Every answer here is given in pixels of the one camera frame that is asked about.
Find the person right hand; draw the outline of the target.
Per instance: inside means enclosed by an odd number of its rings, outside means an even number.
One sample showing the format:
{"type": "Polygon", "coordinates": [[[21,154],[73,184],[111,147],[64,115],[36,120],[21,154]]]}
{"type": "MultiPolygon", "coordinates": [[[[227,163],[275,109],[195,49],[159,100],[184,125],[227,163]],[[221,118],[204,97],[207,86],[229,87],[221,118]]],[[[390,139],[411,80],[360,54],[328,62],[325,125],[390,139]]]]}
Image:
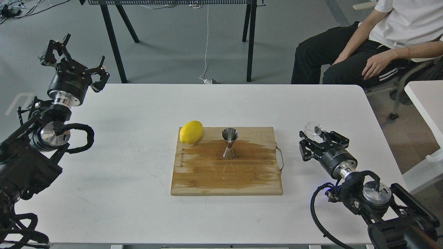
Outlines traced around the person right hand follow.
{"type": "Polygon", "coordinates": [[[331,66],[336,65],[336,64],[338,64],[338,63],[341,63],[341,62],[343,62],[344,60],[346,60],[347,58],[348,58],[348,56],[346,56],[346,55],[339,55],[339,56],[337,57],[337,59],[331,64],[331,66]]]}

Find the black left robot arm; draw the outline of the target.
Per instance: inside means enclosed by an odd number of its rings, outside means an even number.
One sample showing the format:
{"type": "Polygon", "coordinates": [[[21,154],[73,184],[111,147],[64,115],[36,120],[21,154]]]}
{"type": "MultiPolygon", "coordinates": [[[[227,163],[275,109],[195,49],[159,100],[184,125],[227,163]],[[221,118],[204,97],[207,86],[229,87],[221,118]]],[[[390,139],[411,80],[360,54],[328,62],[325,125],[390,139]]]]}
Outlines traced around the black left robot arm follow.
{"type": "Polygon", "coordinates": [[[10,244],[11,249],[50,247],[48,236],[35,230],[37,215],[16,214],[15,204],[30,200],[56,180],[65,153],[86,151],[94,142],[90,126],[65,122],[71,118],[71,108],[84,102],[89,87],[97,93],[104,89],[109,73],[103,67],[104,56],[92,69],[73,60],[66,48],[70,37],[49,41],[39,58],[43,66],[55,68],[49,100],[35,97],[27,108],[19,107],[21,126],[1,143],[1,243],[10,244]]]}

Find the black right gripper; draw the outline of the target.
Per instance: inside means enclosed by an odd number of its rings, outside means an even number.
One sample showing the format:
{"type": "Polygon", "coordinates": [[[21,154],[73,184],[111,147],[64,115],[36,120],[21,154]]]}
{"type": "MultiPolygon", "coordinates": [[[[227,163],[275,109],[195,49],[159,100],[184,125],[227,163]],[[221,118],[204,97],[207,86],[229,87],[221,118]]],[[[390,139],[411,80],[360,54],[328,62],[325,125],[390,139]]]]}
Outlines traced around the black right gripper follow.
{"type": "Polygon", "coordinates": [[[355,171],[357,160],[345,150],[350,143],[347,137],[334,131],[321,131],[323,143],[318,143],[303,131],[299,132],[299,136],[299,149],[304,162],[316,159],[333,179],[345,179],[348,173],[355,171]]]}

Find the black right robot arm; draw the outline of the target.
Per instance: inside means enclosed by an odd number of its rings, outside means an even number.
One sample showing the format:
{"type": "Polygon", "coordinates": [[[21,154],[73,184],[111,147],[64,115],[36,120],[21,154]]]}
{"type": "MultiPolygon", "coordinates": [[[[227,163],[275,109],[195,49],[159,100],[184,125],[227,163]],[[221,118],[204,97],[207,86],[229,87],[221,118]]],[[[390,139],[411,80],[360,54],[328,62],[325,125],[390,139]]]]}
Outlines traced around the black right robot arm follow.
{"type": "Polygon", "coordinates": [[[300,132],[299,148],[303,161],[317,160],[337,183],[324,183],[310,201],[312,219],[323,236],[348,249],[320,223],[315,212],[317,194],[326,189],[330,202],[342,202],[353,214],[361,216],[368,226],[375,249],[438,249],[438,218],[398,183],[386,186],[369,170],[357,171],[358,162],[346,148],[349,140],[337,132],[315,130],[322,142],[300,132]]]}

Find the person left hand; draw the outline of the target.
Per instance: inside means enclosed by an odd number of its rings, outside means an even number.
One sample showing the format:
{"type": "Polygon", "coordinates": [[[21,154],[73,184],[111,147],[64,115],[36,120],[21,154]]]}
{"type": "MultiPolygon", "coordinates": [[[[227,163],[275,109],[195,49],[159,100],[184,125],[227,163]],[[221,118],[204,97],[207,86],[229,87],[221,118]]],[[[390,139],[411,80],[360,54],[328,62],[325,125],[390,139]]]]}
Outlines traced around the person left hand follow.
{"type": "Polygon", "coordinates": [[[368,80],[372,77],[378,76],[392,61],[392,56],[389,52],[381,52],[377,55],[370,57],[367,60],[361,75],[364,80],[368,80]]]}

